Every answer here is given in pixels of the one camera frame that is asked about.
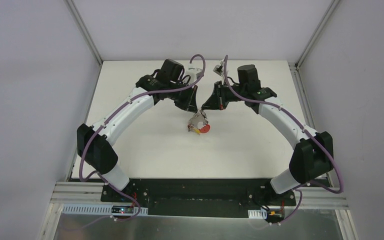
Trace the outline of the keyring with coloured keys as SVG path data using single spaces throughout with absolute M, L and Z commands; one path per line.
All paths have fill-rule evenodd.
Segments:
M 207 134 L 211 129 L 206 114 L 199 110 L 187 122 L 187 130 L 195 134 Z

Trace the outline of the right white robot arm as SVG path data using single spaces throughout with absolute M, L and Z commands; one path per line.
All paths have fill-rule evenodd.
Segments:
M 230 102 L 241 102 L 269 121 L 293 148 L 288 168 L 272 178 L 264 190 L 264 200 L 276 205 L 284 193 L 333 170 L 333 138 L 328 132 L 318 132 L 302 124 L 290 113 L 269 87 L 262 87 L 253 64 L 237 68 L 238 83 L 229 84 L 222 64 L 213 71 L 222 77 L 214 83 L 213 91 L 202 110 L 224 110 Z

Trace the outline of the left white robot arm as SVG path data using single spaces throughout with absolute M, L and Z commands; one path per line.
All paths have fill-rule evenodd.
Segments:
M 81 124 L 76 130 L 77 154 L 82 163 L 88 163 L 104 180 L 114 187 L 113 195 L 120 202 L 132 198 L 130 179 L 123 172 L 113 145 L 121 134 L 145 111 L 165 99 L 187 112 L 197 113 L 197 83 L 204 68 L 192 63 L 183 66 L 166 59 L 161 68 L 142 76 L 126 99 L 101 120 L 91 126 Z

